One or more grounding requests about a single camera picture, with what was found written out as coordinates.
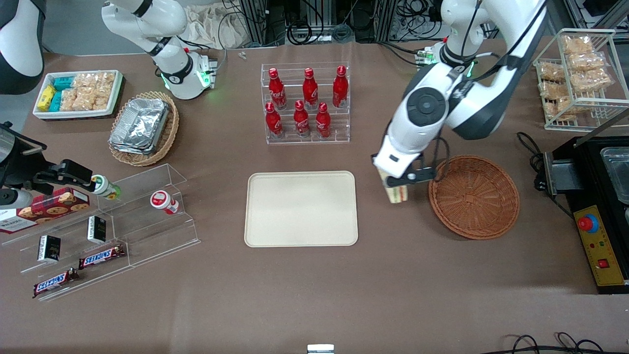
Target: snickers bar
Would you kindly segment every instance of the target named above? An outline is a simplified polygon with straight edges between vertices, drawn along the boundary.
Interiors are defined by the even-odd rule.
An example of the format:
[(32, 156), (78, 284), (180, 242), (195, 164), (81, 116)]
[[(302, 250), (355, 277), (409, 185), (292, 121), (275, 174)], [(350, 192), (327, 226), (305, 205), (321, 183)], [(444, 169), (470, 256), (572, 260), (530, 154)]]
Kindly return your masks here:
[(79, 258), (79, 269), (83, 269), (87, 266), (95, 265), (100, 262), (110, 260), (111, 258), (117, 258), (125, 255), (125, 250), (122, 244), (106, 249), (105, 251), (92, 254), (87, 258)]
[(78, 278), (79, 274), (77, 273), (77, 271), (74, 270), (74, 268), (70, 268), (69, 270), (66, 270), (65, 272), (57, 275), (56, 277), (50, 278), (45, 282), (41, 282), (39, 284), (35, 284), (35, 286), (33, 287), (33, 299), (43, 292), (47, 292), (48, 290), (60, 287), (61, 285), (76, 280)]

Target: yellow snack box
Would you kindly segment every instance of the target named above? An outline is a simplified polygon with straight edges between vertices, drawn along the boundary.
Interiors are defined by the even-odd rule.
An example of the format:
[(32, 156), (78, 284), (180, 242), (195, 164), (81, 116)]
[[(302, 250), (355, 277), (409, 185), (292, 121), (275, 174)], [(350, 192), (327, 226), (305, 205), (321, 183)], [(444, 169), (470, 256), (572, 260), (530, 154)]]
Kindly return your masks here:
[(37, 101), (37, 108), (41, 111), (48, 111), (50, 108), (50, 102), (52, 102), (52, 98), (57, 93), (57, 90), (52, 87), (52, 85), (48, 85), (42, 92), (42, 96)]

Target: round wicker basket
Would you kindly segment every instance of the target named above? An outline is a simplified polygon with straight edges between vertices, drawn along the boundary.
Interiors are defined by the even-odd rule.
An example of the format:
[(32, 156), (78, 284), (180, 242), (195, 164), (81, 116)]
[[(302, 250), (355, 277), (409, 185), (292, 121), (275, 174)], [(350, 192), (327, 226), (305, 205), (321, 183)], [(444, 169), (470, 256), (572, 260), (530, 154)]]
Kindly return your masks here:
[[(437, 168), (441, 175), (445, 162)], [(511, 177), (490, 160), (474, 155), (451, 158), (447, 174), (428, 185), (430, 205), (452, 231), (470, 239), (494, 239), (509, 231), (520, 213)]]
[[(149, 166), (157, 161), (161, 160), (166, 156), (170, 147), (172, 147), (172, 143), (175, 141), (175, 135), (177, 135), (177, 129), (179, 128), (179, 112), (177, 112), (177, 107), (175, 103), (172, 101), (172, 98), (168, 97), (168, 95), (161, 92), (146, 92), (140, 93), (134, 98), (148, 98), (155, 99), (158, 98), (164, 102), (168, 102), (170, 105), (170, 111), (168, 112), (167, 121), (164, 124), (164, 129), (162, 130), (162, 135), (160, 136), (159, 141), (157, 142), (157, 150), (151, 155), (140, 155), (140, 154), (129, 154), (128, 152), (121, 152), (118, 150), (114, 150), (111, 145), (109, 146), (109, 150), (116, 158), (116, 160), (130, 164), (133, 166)], [(118, 121), (120, 120), (120, 116), (122, 116), (122, 112), (125, 110), (126, 106), (129, 104), (131, 100), (127, 101), (125, 105), (120, 109), (118, 114), (116, 115), (116, 120), (114, 121), (113, 126), (111, 127), (111, 131), (116, 128)]]

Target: brown tablecloth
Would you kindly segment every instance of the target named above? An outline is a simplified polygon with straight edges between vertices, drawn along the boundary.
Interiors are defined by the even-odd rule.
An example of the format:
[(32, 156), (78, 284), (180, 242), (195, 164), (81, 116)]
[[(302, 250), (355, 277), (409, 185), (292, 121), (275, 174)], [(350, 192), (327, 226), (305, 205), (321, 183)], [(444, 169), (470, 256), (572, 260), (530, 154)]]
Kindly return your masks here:
[[(486, 41), (481, 50), (503, 46)], [(453, 154), (493, 160), (520, 191), (513, 230), (492, 241), (468, 241), (436, 218), (426, 184), (411, 189), (411, 201), (391, 205), (370, 163), (412, 66), (377, 45), (246, 52), (246, 61), (229, 53), (216, 89), (176, 101), (181, 126), (162, 161), (189, 180), (184, 201), (202, 243), (47, 303), (30, 299), (35, 280), (19, 274), (19, 252), (0, 249), (3, 352), (303, 353), (309, 343), (334, 343), (338, 353), (477, 353), (510, 348), (511, 334), (556, 344), (556, 331), (627, 351), (628, 298), (594, 295), (574, 222), (533, 189), (530, 154), (517, 142), (520, 130), (543, 150), (572, 136), (543, 129), (533, 72), (521, 80), (495, 134), (464, 141), (444, 133)], [(123, 101), (164, 90), (148, 55), (47, 59), (48, 72), (120, 70), (127, 79)], [(351, 61), (352, 141), (267, 146), (260, 65), (329, 60)], [(117, 180), (143, 169), (111, 156), (111, 122), (29, 117), (24, 133), (48, 144), (48, 160), (70, 158)], [(326, 170), (356, 177), (354, 246), (245, 245), (251, 174)], [(306, 220), (318, 222), (315, 215)]]

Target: coca-cola bottle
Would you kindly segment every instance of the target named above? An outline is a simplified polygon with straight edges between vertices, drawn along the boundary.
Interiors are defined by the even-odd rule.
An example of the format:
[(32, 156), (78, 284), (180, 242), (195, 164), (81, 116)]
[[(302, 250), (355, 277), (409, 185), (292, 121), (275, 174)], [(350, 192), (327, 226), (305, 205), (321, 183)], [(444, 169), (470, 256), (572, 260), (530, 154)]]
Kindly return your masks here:
[(295, 128), (297, 129), (297, 135), (300, 138), (307, 138), (310, 136), (310, 127), (308, 126), (308, 112), (304, 110), (304, 101), (297, 100), (295, 102), (295, 114), (292, 116), (295, 119)]
[(271, 78), (269, 91), (271, 92), (273, 104), (275, 104), (278, 110), (283, 110), (286, 108), (286, 90), (284, 89), (284, 83), (280, 80), (277, 69), (273, 67), (269, 69), (269, 77)]
[(347, 81), (347, 68), (343, 65), (337, 67), (337, 77), (332, 84), (332, 104), (337, 108), (347, 107), (347, 91), (350, 87)]
[(273, 102), (268, 102), (265, 107), (267, 111), (267, 127), (269, 127), (269, 135), (271, 139), (281, 139), (284, 136), (282, 122), (279, 113), (275, 111)]
[(328, 105), (325, 102), (319, 103), (319, 113), (316, 114), (316, 131), (319, 133), (319, 138), (327, 139), (330, 137), (330, 122)]
[(315, 72), (311, 67), (307, 67), (306, 70), (304, 70), (304, 77), (306, 78), (303, 85), (306, 109), (315, 110), (319, 102), (319, 87), (314, 80)]

